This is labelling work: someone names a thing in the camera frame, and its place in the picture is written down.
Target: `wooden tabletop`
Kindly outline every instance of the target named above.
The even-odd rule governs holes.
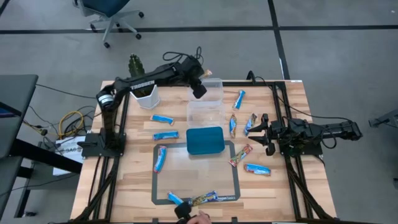
[[[103,86],[112,84],[112,82],[105,81]],[[286,81],[286,87],[290,105],[309,113],[303,83]],[[213,222],[230,222],[231,217],[237,217],[240,222],[294,221],[284,158],[279,153],[266,156],[263,146],[248,139],[243,134],[243,128],[252,113],[255,113],[259,118],[261,114],[267,113],[270,121],[277,119],[271,90],[263,86],[225,86],[223,90],[223,102],[226,110],[223,127],[224,139],[234,143],[236,152],[239,152],[245,144],[250,144],[253,151],[245,157],[243,162],[238,164],[240,198],[232,202],[205,203],[193,207],[192,214],[197,214],[199,209],[203,210],[210,215]],[[238,97],[239,90],[244,90],[246,95],[241,109],[235,112],[232,110],[232,105]],[[159,218],[160,222],[175,222],[177,220],[174,214],[175,205],[154,205],[151,201],[152,161],[156,144],[186,142],[185,132],[188,128],[186,115],[187,88],[160,87],[159,95],[161,102],[153,110],[141,109],[137,101],[133,97],[130,98],[125,130],[127,143],[124,155],[120,160],[111,222],[151,222],[152,218]],[[235,139],[231,138],[228,131],[229,119],[233,112],[238,120],[238,131]],[[175,123],[170,127],[167,123],[150,121],[153,114],[173,117]],[[311,117],[294,110],[292,110],[292,116],[311,121]],[[98,116],[94,119],[92,131],[97,133],[100,128],[101,117]],[[152,140],[154,133],[171,129],[179,131],[179,139],[157,142]],[[77,217],[87,206],[97,159],[97,157],[92,157],[84,161],[71,218]],[[329,215],[335,216],[335,208],[323,164],[313,156],[302,156],[302,160],[309,191]],[[245,162],[267,166],[272,170],[272,175],[264,177],[247,173],[243,169]],[[99,163],[94,193],[98,186],[101,164],[102,161]],[[302,194],[299,189],[297,189],[297,192],[301,214],[304,217],[305,209]],[[104,194],[104,198],[108,198],[107,192]],[[100,218],[104,217],[105,207],[106,199],[102,199]]]

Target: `colorful snack wrapper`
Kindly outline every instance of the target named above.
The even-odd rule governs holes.
[[[232,138],[235,138],[236,135],[236,117],[235,114],[232,114],[231,119],[229,120],[229,133]]]
[[[179,197],[177,197],[172,192],[167,193],[167,199],[174,202],[176,205],[180,205],[183,203],[183,200],[181,200]]]
[[[164,161],[166,160],[166,146],[159,147],[159,154],[157,155],[157,161],[154,166],[154,172],[159,173],[162,170]]]
[[[251,151],[253,150],[253,148],[247,144],[240,152],[238,152],[234,157],[232,157],[232,159],[229,160],[229,163],[232,166],[235,166],[245,157],[247,156]]]
[[[169,125],[173,125],[174,124],[174,119],[173,118],[168,118],[166,116],[161,116],[161,115],[156,115],[156,114],[152,115],[150,117],[150,120],[151,121],[158,121],[158,122],[166,122]]]
[[[154,140],[161,140],[161,139],[170,139],[170,138],[178,138],[178,131],[166,131],[162,133],[154,134]]]
[[[260,175],[271,175],[271,170],[268,167],[255,165],[255,164],[245,164],[244,170],[247,172],[251,172],[253,174],[260,174]]]
[[[240,109],[241,104],[242,104],[242,99],[243,99],[243,96],[244,96],[245,93],[246,93],[245,91],[239,90],[239,97],[238,97],[238,99],[236,100],[236,102],[234,103],[234,105],[232,106],[232,108],[233,108],[234,110]]]
[[[199,197],[190,198],[188,203],[191,206],[197,206],[197,205],[200,205],[202,203],[217,202],[217,201],[218,201],[217,192],[214,190],[212,192],[209,192],[207,194],[201,195]]]
[[[251,129],[254,126],[254,123],[256,122],[257,116],[253,113],[250,116],[250,119],[246,123],[246,126],[244,127],[243,133],[245,136],[249,134],[248,130]]]

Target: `chair wheel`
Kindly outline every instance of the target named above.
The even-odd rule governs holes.
[[[97,30],[95,29],[95,26],[93,24],[90,24],[90,28],[93,32],[97,32]]]

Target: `teal container lid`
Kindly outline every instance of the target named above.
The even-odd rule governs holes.
[[[224,135],[221,127],[187,130],[187,150],[191,155],[220,153],[224,148]]]

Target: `human hand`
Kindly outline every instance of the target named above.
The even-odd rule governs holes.
[[[199,210],[199,215],[191,218],[187,224],[211,224],[210,216]]]

